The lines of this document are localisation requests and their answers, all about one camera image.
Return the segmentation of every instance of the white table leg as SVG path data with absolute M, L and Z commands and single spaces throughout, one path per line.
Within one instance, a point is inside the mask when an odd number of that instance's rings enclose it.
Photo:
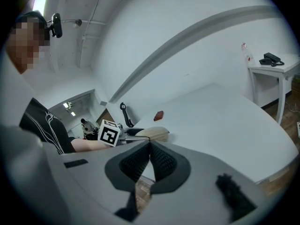
M 285 78 L 284 76 L 279 78 L 279 102 L 277 109 L 276 121 L 281 124 L 283 110 L 285 108 Z
M 257 91 L 257 82 L 256 82 L 256 76 L 252 72 L 251 69 L 250 71 L 250 77 L 251 77 L 251 83 L 252 83 L 252 89 L 253 89 L 253 102 L 258 105 L 258 91 Z

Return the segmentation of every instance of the white marker cube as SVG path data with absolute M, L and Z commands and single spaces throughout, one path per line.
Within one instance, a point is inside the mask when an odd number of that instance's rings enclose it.
M 121 130 L 119 129 L 116 123 L 103 119 L 98 133 L 98 141 L 101 141 L 107 145 L 115 147 L 120 132 Z

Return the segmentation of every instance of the wooden floor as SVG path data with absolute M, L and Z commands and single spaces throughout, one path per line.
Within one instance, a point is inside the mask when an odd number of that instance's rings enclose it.
M 293 97 L 293 95 L 286 98 L 286 102 L 290 105 L 291 109 L 294 109 L 295 103 L 300 110 L 300 100 Z M 276 119 L 278 105 L 275 104 L 265 111 L 274 119 Z M 290 138 L 295 143 L 295 146 L 300 151 L 300 139 L 298 138 L 298 132 L 296 122 L 300 121 L 299 112 L 291 112 L 289 106 L 285 105 L 284 115 L 281 122 L 281 127 L 286 131 Z M 269 177 L 268 179 L 260 182 L 258 186 L 261 186 L 265 191 L 266 195 L 273 195 L 279 190 L 287 187 L 293 180 L 293 175 L 297 171 L 299 165 L 299 158 L 295 159 L 288 167 L 282 169 L 277 174 Z M 153 183 L 143 179 L 139 180 L 135 187 L 136 202 L 139 212 L 147 206 L 150 201 L 150 187 Z

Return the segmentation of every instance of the white table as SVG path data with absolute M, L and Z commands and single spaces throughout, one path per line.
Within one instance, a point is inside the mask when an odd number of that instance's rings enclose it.
M 154 122 L 161 110 L 163 119 Z M 135 128 L 155 126 L 170 131 L 170 143 L 213 155 L 254 182 L 298 155 L 287 133 L 264 110 L 216 83 L 157 106 Z M 151 163 L 143 176 L 155 179 Z
M 282 66 L 272 67 L 271 65 L 260 65 L 250 67 L 250 76 L 253 87 L 253 101 L 258 104 L 258 90 L 255 73 L 277 77 L 279 79 L 279 103 L 277 109 L 276 121 L 280 124 L 282 120 L 283 110 L 285 108 L 285 79 L 295 74 L 300 68 L 300 57 L 296 54 L 284 54 L 279 56 L 285 63 Z

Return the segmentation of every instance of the curved gray stripe on wall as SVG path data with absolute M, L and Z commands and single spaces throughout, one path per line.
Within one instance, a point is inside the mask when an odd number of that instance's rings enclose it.
M 119 87 L 109 102 L 116 103 L 134 85 L 164 61 L 200 39 L 250 21 L 283 17 L 273 6 L 240 7 L 215 14 L 184 29 L 152 53 Z

